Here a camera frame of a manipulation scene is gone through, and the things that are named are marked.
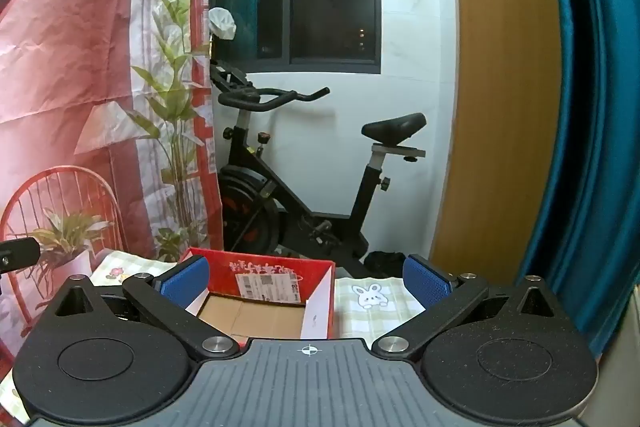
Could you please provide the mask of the white plastic bag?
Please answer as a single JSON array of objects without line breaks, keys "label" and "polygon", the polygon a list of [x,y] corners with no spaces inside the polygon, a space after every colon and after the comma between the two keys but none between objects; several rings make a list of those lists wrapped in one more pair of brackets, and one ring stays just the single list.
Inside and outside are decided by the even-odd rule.
[{"label": "white plastic bag", "polygon": [[235,37],[235,20],[227,9],[220,6],[208,10],[208,27],[210,33],[220,40],[232,41]]}]

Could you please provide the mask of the red printed backdrop cloth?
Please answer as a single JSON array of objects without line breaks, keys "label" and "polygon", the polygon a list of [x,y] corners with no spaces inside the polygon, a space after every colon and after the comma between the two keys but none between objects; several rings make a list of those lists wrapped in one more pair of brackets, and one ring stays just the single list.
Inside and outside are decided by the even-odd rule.
[{"label": "red printed backdrop cloth", "polygon": [[1,280],[9,369],[67,277],[109,251],[222,245],[209,0],[1,0],[1,236],[39,261]]}]

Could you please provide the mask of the teal curtain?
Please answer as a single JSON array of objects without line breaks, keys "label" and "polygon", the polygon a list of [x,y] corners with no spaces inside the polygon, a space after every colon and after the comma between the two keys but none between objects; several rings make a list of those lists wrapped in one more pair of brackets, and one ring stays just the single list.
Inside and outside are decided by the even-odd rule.
[{"label": "teal curtain", "polygon": [[537,274],[595,355],[639,282],[639,0],[559,0],[549,176],[520,274]]}]

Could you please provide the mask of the wooden door panel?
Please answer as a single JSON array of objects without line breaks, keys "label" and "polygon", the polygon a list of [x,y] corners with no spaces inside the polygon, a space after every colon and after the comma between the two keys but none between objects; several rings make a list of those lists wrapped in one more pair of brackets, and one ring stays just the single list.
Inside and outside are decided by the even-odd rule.
[{"label": "wooden door panel", "polygon": [[558,127],[559,0],[458,0],[458,78],[432,259],[514,281],[546,188]]}]

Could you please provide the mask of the red strawberry cardboard box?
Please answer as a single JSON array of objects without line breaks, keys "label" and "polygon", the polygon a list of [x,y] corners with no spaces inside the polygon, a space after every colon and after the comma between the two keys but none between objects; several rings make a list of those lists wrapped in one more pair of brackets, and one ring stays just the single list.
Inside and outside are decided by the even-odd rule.
[{"label": "red strawberry cardboard box", "polygon": [[207,260],[209,279],[188,311],[240,345],[333,336],[334,262],[198,248],[183,258],[195,255]]}]

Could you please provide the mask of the green checked bunny tablecloth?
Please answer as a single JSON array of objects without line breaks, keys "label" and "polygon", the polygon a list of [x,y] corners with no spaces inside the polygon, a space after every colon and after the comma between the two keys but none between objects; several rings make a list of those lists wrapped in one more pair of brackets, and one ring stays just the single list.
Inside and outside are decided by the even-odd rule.
[{"label": "green checked bunny tablecloth", "polygon": [[[171,262],[144,259],[123,251],[101,251],[90,281],[98,286],[118,287],[138,272],[160,275]],[[396,326],[415,317],[423,307],[397,277],[354,280],[339,277],[334,289],[334,338],[361,338],[368,345]]]}]

